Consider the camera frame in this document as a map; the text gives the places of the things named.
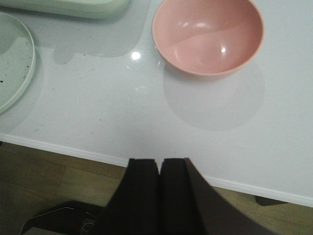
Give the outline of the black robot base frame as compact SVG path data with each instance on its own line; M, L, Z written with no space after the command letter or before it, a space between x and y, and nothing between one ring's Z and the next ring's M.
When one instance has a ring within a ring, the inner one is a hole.
M90 203L67 201L28 219L20 234L39 228L64 235L88 235L103 209Z

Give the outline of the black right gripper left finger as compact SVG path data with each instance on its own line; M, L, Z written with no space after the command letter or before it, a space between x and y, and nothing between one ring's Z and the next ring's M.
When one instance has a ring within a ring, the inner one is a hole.
M95 223L96 235L157 235L158 169L152 159L130 159L113 197Z

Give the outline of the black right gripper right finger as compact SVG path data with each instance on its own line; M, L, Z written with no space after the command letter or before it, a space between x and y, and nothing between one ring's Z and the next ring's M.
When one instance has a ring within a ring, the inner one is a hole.
M165 159L160 172L163 235L272 235L218 194L189 158Z

